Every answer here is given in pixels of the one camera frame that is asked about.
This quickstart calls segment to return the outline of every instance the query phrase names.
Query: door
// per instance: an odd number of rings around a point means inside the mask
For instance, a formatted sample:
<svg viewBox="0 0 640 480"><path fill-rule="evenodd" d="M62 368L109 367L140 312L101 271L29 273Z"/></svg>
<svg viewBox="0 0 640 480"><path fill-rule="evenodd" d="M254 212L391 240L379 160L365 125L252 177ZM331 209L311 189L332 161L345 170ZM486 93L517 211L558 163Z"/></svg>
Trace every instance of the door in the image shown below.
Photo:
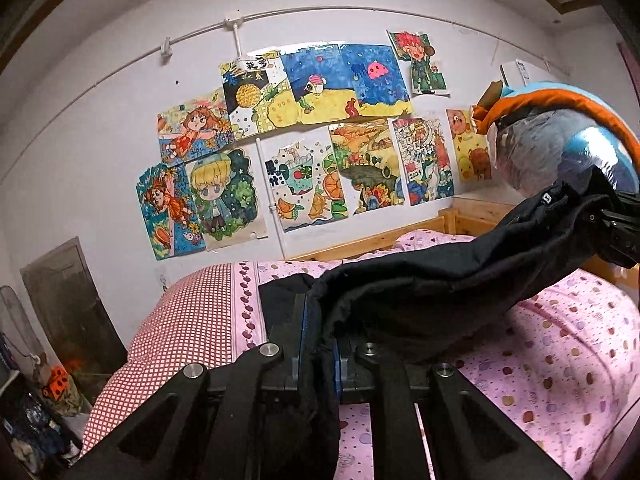
<svg viewBox="0 0 640 480"><path fill-rule="evenodd" d="M20 270L49 342L93 404L127 351L91 277L76 237Z"/></svg>

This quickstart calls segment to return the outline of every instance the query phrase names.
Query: bed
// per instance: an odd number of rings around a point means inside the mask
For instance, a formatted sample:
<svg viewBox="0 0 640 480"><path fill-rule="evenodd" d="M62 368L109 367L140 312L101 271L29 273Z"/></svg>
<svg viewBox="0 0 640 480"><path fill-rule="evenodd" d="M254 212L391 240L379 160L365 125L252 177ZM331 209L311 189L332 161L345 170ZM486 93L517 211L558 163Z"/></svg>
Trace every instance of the bed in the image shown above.
<svg viewBox="0 0 640 480"><path fill-rule="evenodd" d="M263 343L260 284L297 272L318 277L353 259L464 242L493 228L510 209L455 198L436 218L376 236L286 262L221 264L184 277L144 321L127 364L98 398L82 452L184 365L225 365ZM640 314L622 290L637 292L638 269L620 274L598 260L586 267L594 274L577 270L515 305L500 322L459 342L446 356L575 479L598 466L602 443L625 407L640 396L635 388ZM368 406L343 406L340 426L335 478L372 478Z"/></svg>

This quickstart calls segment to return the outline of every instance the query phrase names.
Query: black jacket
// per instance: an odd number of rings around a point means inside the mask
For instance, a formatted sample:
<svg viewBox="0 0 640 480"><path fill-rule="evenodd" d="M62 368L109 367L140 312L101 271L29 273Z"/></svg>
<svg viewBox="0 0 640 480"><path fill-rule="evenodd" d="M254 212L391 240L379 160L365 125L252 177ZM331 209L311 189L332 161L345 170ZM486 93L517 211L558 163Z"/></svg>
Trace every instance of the black jacket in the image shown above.
<svg viewBox="0 0 640 480"><path fill-rule="evenodd" d="M333 477L340 441L336 333L364 326L367 340L405 362L425 363L594 254L607 259L609 239L598 227L603 209L625 213L592 167L570 184L557 182L525 200L471 242L343 264L316 280L296 274L261 285L268 330L287 319L295 294L307 294L308 315L301 404L268 422L264 476Z"/></svg>

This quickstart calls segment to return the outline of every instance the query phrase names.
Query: plastic bag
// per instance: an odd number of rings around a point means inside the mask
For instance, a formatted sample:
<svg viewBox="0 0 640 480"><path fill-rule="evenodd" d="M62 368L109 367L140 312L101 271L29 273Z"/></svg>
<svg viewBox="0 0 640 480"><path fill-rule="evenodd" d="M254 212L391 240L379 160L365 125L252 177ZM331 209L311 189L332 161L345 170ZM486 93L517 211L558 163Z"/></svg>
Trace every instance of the plastic bag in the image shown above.
<svg viewBox="0 0 640 480"><path fill-rule="evenodd" d="M638 192L638 175L626 148L580 112L533 108L513 124L498 125L495 167L524 196L533 196L558 178L566 179L592 164L615 190Z"/></svg>

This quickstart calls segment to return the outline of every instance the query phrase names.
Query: wooden headboard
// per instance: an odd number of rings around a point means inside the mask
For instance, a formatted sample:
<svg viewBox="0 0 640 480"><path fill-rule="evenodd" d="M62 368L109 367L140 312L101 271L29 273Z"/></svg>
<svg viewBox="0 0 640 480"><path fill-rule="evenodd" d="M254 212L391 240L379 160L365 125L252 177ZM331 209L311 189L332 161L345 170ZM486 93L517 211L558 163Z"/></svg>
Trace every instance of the wooden headboard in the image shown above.
<svg viewBox="0 0 640 480"><path fill-rule="evenodd" d="M328 262L356 258L364 253L390 249L404 234L418 229L430 229L451 235L480 236L490 231L513 208L513 205L453 197L451 207L438 211L438 216L415 224L399 227L353 242L339 244L313 253L300 254L292 260ZM614 267L594 256L582 268L622 288L638 290L638 266L617 275Z"/></svg>

